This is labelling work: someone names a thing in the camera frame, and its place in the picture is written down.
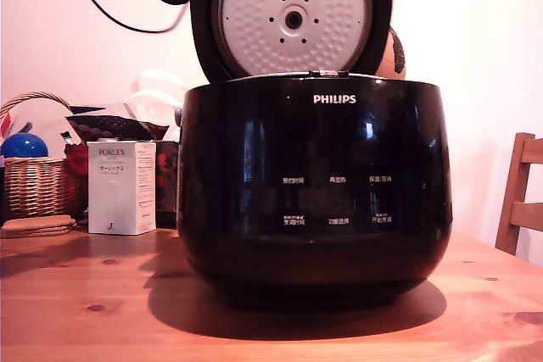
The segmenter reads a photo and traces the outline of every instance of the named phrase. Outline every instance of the white inner lid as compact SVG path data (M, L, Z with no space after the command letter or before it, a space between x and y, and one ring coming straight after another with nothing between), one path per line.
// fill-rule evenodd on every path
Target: white inner lid
M222 40L250 75L348 70L364 48L372 0L219 0Z

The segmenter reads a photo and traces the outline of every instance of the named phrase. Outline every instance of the chair backrest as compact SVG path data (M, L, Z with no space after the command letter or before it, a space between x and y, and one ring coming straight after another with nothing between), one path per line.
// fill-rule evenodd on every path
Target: chair backrest
M525 203L529 167L543 164L543 139L529 133L517 133L512 149L511 167L503 198L500 225L495 246L513 256L517 253L520 228L543 231L543 203Z

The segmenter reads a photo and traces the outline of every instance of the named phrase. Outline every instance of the wooden table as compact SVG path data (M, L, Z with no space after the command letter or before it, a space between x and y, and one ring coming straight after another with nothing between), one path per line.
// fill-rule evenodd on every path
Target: wooden table
M174 231L1 244L6 362L543 360L543 270L459 235L394 305L327 315L227 307Z

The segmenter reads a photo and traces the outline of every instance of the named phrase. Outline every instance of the white box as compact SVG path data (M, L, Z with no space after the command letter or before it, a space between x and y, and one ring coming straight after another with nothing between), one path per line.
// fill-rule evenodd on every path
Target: white box
M140 235L156 229L156 145L88 143L88 231Z

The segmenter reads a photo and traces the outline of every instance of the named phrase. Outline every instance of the wicker basket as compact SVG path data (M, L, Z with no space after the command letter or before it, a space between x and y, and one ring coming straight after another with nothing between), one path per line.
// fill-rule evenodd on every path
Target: wicker basket
M0 123L15 105L30 99L46 98L70 105L45 92L33 92L8 101L0 110ZM5 219L68 214L78 217L88 203L88 180L70 172L64 159L9 158L5 163Z

